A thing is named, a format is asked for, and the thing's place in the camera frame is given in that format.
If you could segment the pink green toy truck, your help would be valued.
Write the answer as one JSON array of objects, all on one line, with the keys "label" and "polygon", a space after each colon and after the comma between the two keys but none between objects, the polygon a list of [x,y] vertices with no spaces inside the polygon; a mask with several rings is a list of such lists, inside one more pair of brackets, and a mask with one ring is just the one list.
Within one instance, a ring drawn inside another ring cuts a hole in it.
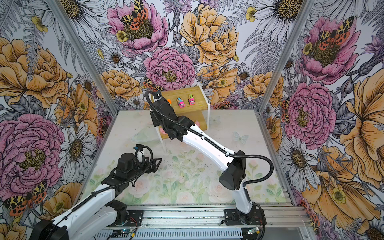
[{"label": "pink green toy truck", "polygon": [[189,99],[188,100],[189,100],[189,105],[195,105],[196,104],[194,95],[189,94]]}]

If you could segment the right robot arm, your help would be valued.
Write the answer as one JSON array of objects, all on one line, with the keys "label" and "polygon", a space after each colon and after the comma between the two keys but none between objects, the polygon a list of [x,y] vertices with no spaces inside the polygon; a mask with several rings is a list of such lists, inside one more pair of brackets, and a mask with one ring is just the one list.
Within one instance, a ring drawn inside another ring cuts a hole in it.
[{"label": "right robot arm", "polygon": [[223,171],[219,182],[232,191],[240,221],[245,225],[250,224],[255,208],[243,186],[246,177],[244,152],[236,153],[222,146],[205,134],[188,117],[178,117],[171,104],[160,93],[147,91],[145,97],[150,105],[151,118],[155,127],[162,127],[169,139],[177,139],[196,148]]}]

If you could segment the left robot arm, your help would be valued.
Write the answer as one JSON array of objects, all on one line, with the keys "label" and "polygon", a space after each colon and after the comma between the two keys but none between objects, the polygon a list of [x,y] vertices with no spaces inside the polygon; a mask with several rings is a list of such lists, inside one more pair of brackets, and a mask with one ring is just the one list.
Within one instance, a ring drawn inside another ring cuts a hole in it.
[{"label": "left robot arm", "polygon": [[108,226],[138,221],[129,216],[127,205],[116,198],[144,174],[155,173],[161,158],[146,157],[141,151],[125,153],[118,165],[83,201],[52,220],[42,220],[32,231],[32,240],[88,240]]}]

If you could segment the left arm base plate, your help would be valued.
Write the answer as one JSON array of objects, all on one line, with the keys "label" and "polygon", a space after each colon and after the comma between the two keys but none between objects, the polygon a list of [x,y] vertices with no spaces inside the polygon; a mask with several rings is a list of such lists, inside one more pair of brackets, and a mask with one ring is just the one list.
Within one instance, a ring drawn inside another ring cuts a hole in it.
[{"label": "left arm base plate", "polygon": [[143,210],[125,210],[117,214],[114,222],[117,227],[140,227],[143,221]]}]

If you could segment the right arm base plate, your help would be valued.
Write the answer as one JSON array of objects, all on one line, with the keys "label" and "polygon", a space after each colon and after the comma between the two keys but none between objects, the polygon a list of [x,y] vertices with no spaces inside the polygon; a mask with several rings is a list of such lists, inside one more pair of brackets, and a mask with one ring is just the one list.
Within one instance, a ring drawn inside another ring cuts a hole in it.
[{"label": "right arm base plate", "polygon": [[265,216],[260,209],[252,209],[248,214],[244,214],[237,209],[225,209],[224,219],[221,224],[227,226],[247,225],[247,226],[261,226],[266,224]]}]

